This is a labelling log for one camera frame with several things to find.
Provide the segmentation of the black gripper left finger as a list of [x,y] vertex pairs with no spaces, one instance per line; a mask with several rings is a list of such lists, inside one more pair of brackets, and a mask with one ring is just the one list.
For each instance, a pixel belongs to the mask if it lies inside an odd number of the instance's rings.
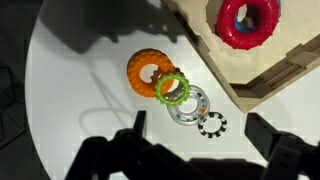
[[146,116],[145,110],[138,111],[133,125],[134,131],[142,137],[146,136]]

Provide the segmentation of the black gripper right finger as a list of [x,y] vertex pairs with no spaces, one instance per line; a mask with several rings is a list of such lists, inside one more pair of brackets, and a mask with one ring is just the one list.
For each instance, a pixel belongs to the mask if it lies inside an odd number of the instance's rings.
[[268,160],[281,133],[258,113],[248,113],[244,133],[261,156]]

